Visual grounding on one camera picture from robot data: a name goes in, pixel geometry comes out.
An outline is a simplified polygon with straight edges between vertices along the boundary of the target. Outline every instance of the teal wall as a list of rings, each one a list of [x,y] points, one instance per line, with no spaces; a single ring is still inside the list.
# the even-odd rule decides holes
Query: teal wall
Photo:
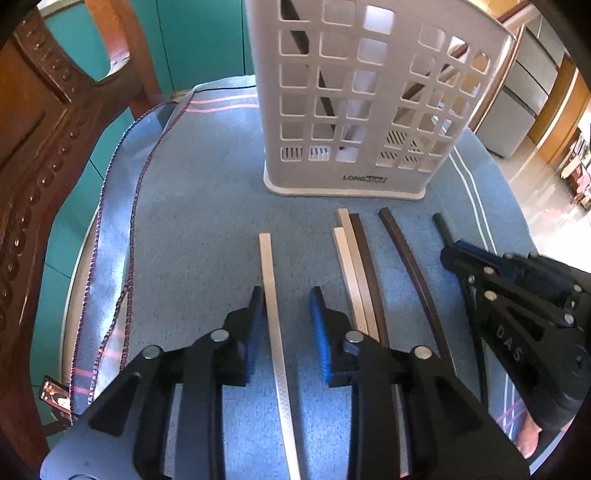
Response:
[[[198,83],[254,72],[243,0],[131,0],[131,4],[165,97]],[[107,74],[109,59],[84,3],[47,18],[46,24],[86,73],[96,80]],[[31,348],[35,396],[43,376],[61,380],[61,325],[72,272],[111,156],[132,122],[128,109],[107,127],[51,229]],[[38,408],[44,423],[53,421],[47,405],[38,401]],[[50,446],[59,436],[49,439]]]

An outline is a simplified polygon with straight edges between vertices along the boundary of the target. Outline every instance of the black plastic linkage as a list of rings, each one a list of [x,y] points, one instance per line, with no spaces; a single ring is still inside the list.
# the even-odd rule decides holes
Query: black plastic linkage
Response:
[[[453,246],[454,239],[453,235],[447,225],[447,222],[441,213],[433,215],[433,222],[443,240],[445,246]],[[488,397],[488,377],[486,374],[486,356],[484,351],[484,345],[482,344],[482,334],[480,332],[480,326],[477,322],[473,321],[475,315],[474,310],[474,295],[472,293],[470,282],[467,278],[458,277],[458,283],[460,285],[460,291],[464,299],[464,306],[466,308],[466,315],[468,316],[468,325],[470,327],[470,333],[472,334],[472,342],[474,345],[474,356],[476,358],[476,369],[478,370],[478,386],[480,388],[480,402],[489,408],[489,397]]]
[[[264,295],[255,287],[247,308],[192,346],[163,352],[150,345],[113,380],[41,467],[43,480],[161,479],[176,384],[183,384],[175,479],[226,478],[222,386],[246,386],[264,322]]]
[[[327,384],[352,386],[348,480],[400,475],[393,385],[402,390],[409,479],[529,478],[526,461],[487,409],[431,350],[390,350],[351,330],[344,313],[325,306],[320,287],[310,303]]]
[[[534,421],[558,431],[591,385],[591,275],[538,256],[491,255],[462,241],[444,268],[476,291],[470,319],[515,383]]]

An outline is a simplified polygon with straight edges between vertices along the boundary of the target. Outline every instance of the white plastic basket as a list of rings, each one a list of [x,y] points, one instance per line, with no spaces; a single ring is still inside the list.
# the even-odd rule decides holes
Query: white plastic basket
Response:
[[[511,38],[466,0],[247,0],[246,11],[264,180],[287,195],[422,198]]]

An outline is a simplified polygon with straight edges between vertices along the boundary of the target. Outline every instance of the phone screen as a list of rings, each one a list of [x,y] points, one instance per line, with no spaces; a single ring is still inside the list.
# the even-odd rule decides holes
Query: phone screen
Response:
[[[63,385],[53,380],[51,377],[43,379],[43,385],[39,391],[39,398],[53,408],[70,414],[70,394]]]

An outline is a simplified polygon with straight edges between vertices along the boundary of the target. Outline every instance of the dark brown stick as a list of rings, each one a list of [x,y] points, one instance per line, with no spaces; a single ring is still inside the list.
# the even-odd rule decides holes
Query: dark brown stick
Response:
[[[410,279],[413,281],[414,288],[417,291],[419,299],[421,300],[423,310],[425,311],[425,315],[427,316],[427,320],[431,326],[431,331],[435,337],[435,343],[437,344],[439,355],[455,371],[452,353],[450,352],[449,345],[445,339],[445,333],[443,332],[443,327],[441,326],[441,320],[439,318],[439,314],[437,313],[435,302],[433,301],[433,297],[429,292],[427,281],[425,280],[425,277],[423,277],[421,269],[418,267],[417,260],[414,258],[413,251],[410,250],[408,242],[404,238],[404,235],[396,223],[396,220],[394,220],[390,209],[384,207],[378,212],[378,215],[386,227],[386,230],[388,231],[388,234],[390,235],[396,250],[398,250],[400,257],[402,258],[402,263],[404,263]]]
[[[388,327],[386,326],[384,305],[382,304],[382,295],[379,292],[378,277],[375,274],[374,262],[371,258],[371,252],[369,251],[369,245],[367,238],[365,237],[363,224],[361,223],[361,218],[359,217],[358,213],[351,213],[349,218],[351,219],[353,233],[355,234],[355,240],[357,241],[359,254],[361,255],[361,263],[363,264],[363,270],[365,271],[365,278],[368,281],[369,296],[371,297],[371,303],[374,308],[375,321],[378,327],[379,342],[385,347],[390,348]]]

